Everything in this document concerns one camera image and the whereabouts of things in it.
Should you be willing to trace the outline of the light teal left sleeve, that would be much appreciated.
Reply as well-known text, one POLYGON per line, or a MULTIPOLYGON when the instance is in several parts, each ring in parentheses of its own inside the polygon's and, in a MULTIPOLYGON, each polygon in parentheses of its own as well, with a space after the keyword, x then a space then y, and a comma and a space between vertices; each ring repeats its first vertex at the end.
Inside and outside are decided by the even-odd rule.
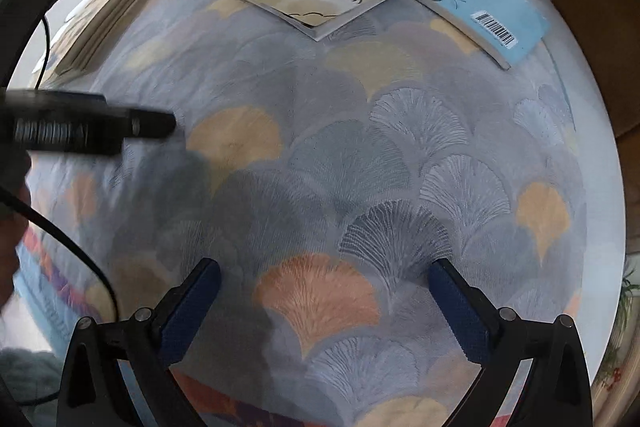
POLYGON ((63 362, 49 351, 1 350, 1 377, 18 403, 46 403, 58 396, 63 362))

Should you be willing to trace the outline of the light blue book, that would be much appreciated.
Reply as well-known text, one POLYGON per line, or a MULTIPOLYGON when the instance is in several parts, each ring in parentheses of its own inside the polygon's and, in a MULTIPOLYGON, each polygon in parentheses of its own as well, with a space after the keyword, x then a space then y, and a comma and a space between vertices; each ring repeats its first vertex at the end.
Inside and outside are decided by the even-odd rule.
POLYGON ((549 23, 528 0, 416 0, 490 55, 501 68, 523 60, 549 23))

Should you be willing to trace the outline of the stack of books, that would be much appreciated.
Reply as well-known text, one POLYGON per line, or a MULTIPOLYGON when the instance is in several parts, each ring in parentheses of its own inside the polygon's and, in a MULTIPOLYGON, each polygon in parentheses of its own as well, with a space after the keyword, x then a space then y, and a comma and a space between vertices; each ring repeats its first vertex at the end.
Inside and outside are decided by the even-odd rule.
POLYGON ((82 0, 52 37, 49 57, 41 57, 28 87, 81 75, 119 21, 141 0, 82 0))

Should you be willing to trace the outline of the brown wooden cabinet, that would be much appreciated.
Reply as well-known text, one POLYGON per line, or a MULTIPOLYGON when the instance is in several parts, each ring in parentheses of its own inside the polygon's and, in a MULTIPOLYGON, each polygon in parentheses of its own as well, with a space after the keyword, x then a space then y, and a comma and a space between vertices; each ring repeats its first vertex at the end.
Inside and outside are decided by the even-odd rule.
POLYGON ((552 0, 582 48, 618 139, 639 131, 639 0, 552 0))

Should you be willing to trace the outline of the patterned fan-motif mat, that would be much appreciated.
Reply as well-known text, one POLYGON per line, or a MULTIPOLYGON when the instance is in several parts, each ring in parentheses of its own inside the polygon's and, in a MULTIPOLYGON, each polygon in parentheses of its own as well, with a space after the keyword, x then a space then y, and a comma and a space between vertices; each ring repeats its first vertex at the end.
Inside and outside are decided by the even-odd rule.
POLYGON ((388 0, 321 41, 240 0, 146 0, 79 91, 170 110, 114 159, 35 156, 18 288, 55 352, 83 315, 154 306, 204 257, 222 285, 178 382, 212 426, 435 426, 466 361, 424 284, 446 257, 496 306, 575 314, 586 203, 543 44, 494 60, 388 0))

